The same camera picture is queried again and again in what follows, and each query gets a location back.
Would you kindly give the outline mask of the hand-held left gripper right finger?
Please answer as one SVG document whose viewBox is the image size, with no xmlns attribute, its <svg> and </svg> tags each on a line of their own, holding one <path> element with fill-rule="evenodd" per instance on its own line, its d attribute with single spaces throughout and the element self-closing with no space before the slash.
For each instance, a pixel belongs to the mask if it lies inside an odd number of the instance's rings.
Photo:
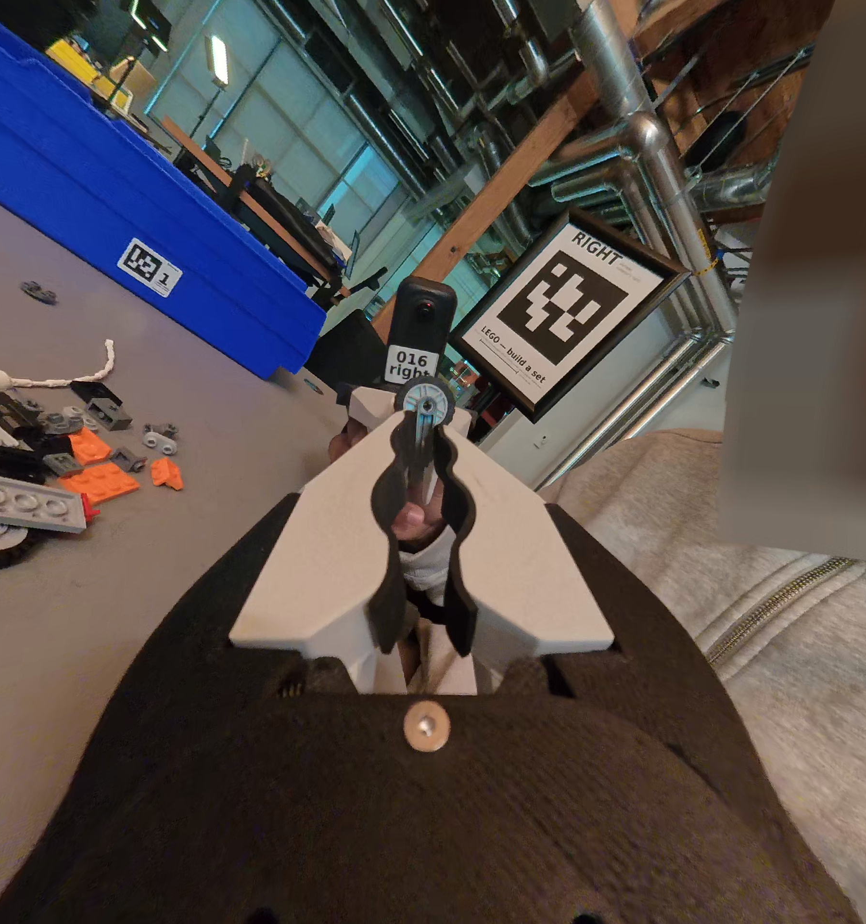
<svg viewBox="0 0 866 924">
<path fill-rule="evenodd" d="M 455 534 L 443 618 L 457 655 L 503 675 L 608 650 L 613 630 L 542 499 L 450 427 L 434 433 L 434 463 Z"/>
</svg>

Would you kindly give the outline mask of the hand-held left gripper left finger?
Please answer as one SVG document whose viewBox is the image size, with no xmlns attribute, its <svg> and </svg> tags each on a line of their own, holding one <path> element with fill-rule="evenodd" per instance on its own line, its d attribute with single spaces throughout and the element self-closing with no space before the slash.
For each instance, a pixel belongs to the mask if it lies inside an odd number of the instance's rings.
<svg viewBox="0 0 866 924">
<path fill-rule="evenodd" d="M 231 628 L 233 646 L 339 660 L 357 691 L 404 694 L 406 594 L 393 524 L 414 417 L 393 415 L 291 496 L 291 513 Z"/>
</svg>

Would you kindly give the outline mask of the black lego wheel grey hub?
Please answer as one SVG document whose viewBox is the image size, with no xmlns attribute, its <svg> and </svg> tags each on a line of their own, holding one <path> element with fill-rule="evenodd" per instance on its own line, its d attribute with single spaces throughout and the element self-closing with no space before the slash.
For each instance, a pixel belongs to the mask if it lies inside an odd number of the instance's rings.
<svg viewBox="0 0 866 924">
<path fill-rule="evenodd" d="M 436 376 L 416 376 L 395 394 L 394 410 L 413 411 L 428 418 L 433 426 L 449 424 L 453 418 L 454 397 L 443 380 Z"/>
</svg>

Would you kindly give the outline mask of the dark grey lego axle connector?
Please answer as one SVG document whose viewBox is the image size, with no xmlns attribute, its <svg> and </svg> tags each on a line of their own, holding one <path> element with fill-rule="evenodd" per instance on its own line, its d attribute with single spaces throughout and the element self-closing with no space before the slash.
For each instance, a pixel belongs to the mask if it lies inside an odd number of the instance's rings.
<svg viewBox="0 0 866 924">
<path fill-rule="evenodd" d="M 432 500 L 437 475 L 434 466 L 437 423 L 433 412 L 415 410 L 407 415 L 405 426 L 404 484 L 406 498 L 425 506 Z"/>
</svg>

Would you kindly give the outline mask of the person's right forearm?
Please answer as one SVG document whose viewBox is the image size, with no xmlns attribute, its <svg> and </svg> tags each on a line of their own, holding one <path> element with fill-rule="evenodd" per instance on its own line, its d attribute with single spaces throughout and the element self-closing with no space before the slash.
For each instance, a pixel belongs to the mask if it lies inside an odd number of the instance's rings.
<svg viewBox="0 0 866 924">
<path fill-rule="evenodd" d="M 408 588 L 422 594 L 431 605 L 442 608 L 447 587 L 455 533 L 445 526 L 439 536 L 419 551 L 400 550 Z"/>
</svg>

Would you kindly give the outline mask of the large orange lego plate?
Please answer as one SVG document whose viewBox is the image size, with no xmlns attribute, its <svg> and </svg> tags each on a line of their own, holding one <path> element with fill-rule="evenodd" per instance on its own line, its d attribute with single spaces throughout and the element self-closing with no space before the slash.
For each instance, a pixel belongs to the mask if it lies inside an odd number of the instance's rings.
<svg viewBox="0 0 866 924">
<path fill-rule="evenodd" d="M 84 494 L 93 507 L 140 489 L 139 481 L 114 462 L 84 468 L 78 473 L 60 477 L 57 482 L 66 491 Z"/>
</svg>

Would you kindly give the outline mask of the medium orange lego wedge plate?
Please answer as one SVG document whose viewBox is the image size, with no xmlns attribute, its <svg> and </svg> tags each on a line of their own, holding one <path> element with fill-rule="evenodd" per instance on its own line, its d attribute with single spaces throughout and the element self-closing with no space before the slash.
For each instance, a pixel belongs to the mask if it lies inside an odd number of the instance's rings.
<svg viewBox="0 0 866 924">
<path fill-rule="evenodd" d="M 71 454 L 81 467 L 92 466 L 108 461 L 113 448 L 93 431 L 82 427 L 75 433 L 69 433 Z"/>
</svg>

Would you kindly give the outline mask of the long light grey lego plate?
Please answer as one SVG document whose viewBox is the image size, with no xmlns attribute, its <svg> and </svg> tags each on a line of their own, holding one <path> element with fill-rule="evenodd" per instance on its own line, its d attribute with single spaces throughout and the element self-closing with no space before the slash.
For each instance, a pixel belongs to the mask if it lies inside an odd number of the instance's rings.
<svg viewBox="0 0 866 924">
<path fill-rule="evenodd" d="M 81 533 L 88 523 L 80 494 L 0 477 L 0 525 Z"/>
</svg>

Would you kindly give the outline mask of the pile of mixed lego pieces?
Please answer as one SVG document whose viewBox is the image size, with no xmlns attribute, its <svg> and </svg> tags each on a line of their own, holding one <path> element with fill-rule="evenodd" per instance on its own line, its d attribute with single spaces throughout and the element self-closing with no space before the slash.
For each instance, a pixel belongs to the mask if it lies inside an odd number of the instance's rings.
<svg viewBox="0 0 866 924">
<path fill-rule="evenodd" d="M 57 479 L 82 471 L 71 454 L 68 435 L 47 435 L 38 424 L 38 408 L 0 392 L 0 477 L 63 489 Z M 81 494 L 88 526 L 99 516 Z M 37 532 L 64 533 L 40 528 Z"/>
</svg>

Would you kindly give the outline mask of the person's right hand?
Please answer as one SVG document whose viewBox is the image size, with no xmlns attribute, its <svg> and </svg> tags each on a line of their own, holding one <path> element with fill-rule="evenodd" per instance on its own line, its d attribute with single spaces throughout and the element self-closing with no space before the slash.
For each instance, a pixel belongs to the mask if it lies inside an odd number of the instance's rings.
<svg viewBox="0 0 866 924">
<path fill-rule="evenodd" d="M 328 446 L 329 462 L 339 458 L 355 447 L 369 434 L 368 428 L 350 418 L 344 428 L 336 434 Z M 393 533 L 402 551 L 415 553 L 426 549 L 443 532 L 446 521 L 442 514 L 443 484 L 436 479 L 431 492 L 411 488 L 406 493 L 406 502 L 393 521 Z"/>
</svg>

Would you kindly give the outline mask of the black office chair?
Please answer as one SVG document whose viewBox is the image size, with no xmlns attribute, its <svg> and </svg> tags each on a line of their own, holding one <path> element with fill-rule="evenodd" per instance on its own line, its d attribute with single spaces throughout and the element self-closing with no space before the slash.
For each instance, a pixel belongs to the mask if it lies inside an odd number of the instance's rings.
<svg viewBox="0 0 866 924">
<path fill-rule="evenodd" d="M 388 349 L 360 310 L 354 310 L 316 342 L 304 368 L 334 392 L 343 386 L 380 386 Z"/>
</svg>

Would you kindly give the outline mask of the slanted wooden beam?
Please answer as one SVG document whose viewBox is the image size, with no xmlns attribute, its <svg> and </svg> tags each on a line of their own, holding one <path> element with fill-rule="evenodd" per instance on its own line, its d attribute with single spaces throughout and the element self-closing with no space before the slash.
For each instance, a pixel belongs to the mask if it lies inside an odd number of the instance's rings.
<svg viewBox="0 0 866 924">
<path fill-rule="evenodd" d="M 591 74 L 579 75 L 420 261 L 414 275 L 427 281 L 445 281 L 598 100 Z"/>
</svg>

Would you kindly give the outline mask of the framed black white marker sign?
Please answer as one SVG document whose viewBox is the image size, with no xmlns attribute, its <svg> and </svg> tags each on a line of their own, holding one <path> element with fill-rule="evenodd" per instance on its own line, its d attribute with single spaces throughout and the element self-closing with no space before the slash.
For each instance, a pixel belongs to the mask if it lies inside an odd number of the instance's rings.
<svg viewBox="0 0 866 924">
<path fill-rule="evenodd" d="M 450 345 L 539 422 L 690 276 L 580 208 L 549 229 L 450 332 Z"/>
</svg>

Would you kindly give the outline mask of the wooden desk with black gear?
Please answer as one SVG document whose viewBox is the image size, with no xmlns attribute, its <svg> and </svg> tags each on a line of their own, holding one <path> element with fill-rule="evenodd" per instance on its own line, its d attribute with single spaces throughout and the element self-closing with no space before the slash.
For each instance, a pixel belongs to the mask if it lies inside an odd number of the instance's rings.
<svg viewBox="0 0 866 924">
<path fill-rule="evenodd" d="M 331 245 L 299 208 L 272 185 L 259 156 L 225 167 L 219 154 L 201 148 L 169 117 L 162 129 L 179 144 L 173 166 L 222 211 L 242 225 L 295 275 L 314 288 L 312 300 L 325 312 L 350 290 Z"/>
</svg>

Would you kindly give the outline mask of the person's grey hoodie torso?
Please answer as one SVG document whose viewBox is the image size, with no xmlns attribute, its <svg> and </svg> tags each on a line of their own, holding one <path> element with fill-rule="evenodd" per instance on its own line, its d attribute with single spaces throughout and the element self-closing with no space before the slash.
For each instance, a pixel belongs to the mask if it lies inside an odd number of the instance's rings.
<svg viewBox="0 0 866 924">
<path fill-rule="evenodd" d="M 668 608 L 866 922 L 866 561 L 716 537 L 723 434 L 623 440 L 540 491 Z"/>
</svg>

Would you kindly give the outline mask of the silver ventilation ducts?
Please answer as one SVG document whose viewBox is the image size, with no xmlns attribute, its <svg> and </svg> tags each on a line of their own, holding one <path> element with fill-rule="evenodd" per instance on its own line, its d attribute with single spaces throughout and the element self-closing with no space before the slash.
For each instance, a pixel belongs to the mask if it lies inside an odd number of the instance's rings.
<svg viewBox="0 0 866 924">
<path fill-rule="evenodd" d="M 609 186 L 626 203 L 640 229 L 652 225 L 665 252 L 692 272 L 685 297 L 699 325 L 732 342 L 738 308 L 719 268 L 704 213 L 760 205 L 765 201 L 778 153 L 760 165 L 702 173 L 687 170 L 670 128 L 658 114 L 611 2 L 532 2 L 539 21 L 559 25 L 594 81 L 599 100 L 617 118 L 611 128 L 562 146 L 538 168 L 528 186 L 550 186 L 556 202 L 577 202 L 600 187 L 602 169 L 617 179 Z"/>
</svg>

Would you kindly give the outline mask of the large blue plastic bin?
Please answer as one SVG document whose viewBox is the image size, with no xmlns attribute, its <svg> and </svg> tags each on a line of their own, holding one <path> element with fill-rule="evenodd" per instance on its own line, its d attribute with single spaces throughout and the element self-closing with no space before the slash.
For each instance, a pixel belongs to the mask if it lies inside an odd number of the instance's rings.
<svg viewBox="0 0 866 924">
<path fill-rule="evenodd" d="M 2 24 L 0 204 L 260 378 L 323 328 L 302 279 Z"/>
</svg>

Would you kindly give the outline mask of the yellow box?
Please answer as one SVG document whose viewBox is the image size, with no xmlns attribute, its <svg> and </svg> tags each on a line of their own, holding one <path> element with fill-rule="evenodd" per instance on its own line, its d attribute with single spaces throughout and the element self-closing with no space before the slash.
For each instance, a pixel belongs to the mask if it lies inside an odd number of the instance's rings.
<svg viewBox="0 0 866 924">
<path fill-rule="evenodd" d="M 46 55 L 73 77 L 99 92 L 108 96 L 115 86 L 114 81 L 102 73 L 99 63 L 87 54 L 81 46 L 72 39 L 57 40 L 46 50 Z"/>
</svg>

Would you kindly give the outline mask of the silver metal rail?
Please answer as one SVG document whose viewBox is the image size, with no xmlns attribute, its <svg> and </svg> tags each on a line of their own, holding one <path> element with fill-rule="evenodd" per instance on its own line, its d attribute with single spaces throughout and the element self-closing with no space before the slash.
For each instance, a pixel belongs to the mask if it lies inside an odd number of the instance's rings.
<svg viewBox="0 0 866 924">
<path fill-rule="evenodd" d="M 547 488 L 609 445 L 645 430 L 670 408 L 708 367 L 732 346 L 736 332 L 687 334 L 651 368 L 626 396 L 541 479 L 536 490 Z"/>
</svg>

